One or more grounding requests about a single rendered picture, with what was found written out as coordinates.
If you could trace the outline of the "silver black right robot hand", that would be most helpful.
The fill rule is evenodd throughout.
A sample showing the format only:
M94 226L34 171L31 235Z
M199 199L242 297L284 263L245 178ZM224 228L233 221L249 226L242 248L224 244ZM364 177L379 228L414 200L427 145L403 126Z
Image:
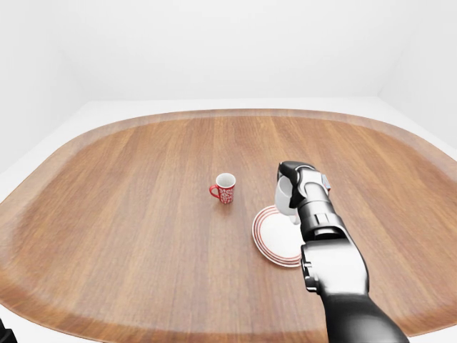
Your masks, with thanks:
M330 202L331 185L326 175L305 162L280 162L277 186L286 196L285 202L290 209L298 209L310 202Z

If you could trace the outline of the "white mug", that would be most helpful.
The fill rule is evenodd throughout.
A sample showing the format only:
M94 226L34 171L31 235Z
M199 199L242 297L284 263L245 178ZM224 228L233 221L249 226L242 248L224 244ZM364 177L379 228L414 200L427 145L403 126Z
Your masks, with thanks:
M282 176L278 179L275 191L275 206L280 213L287 216L292 224L300 224L300 219L296 209L289 206L292 197L292 183L289 178Z

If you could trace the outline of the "white plate with red rings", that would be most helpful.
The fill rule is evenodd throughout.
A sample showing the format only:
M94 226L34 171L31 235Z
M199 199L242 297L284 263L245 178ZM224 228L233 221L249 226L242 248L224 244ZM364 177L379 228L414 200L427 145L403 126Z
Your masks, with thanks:
M264 207L254 217L251 234L257 249L270 262L285 268L301 266L300 225L293 224L274 205Z

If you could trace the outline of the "red patterned mug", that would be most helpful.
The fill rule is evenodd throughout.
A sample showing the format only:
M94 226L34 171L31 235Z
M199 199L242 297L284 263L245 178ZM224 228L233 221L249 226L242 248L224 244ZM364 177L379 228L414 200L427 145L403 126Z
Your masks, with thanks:
M209 187L209 193L222 204L230 204L234 198L235 186L236 177L230 173L222 173L216 177L216 183Z

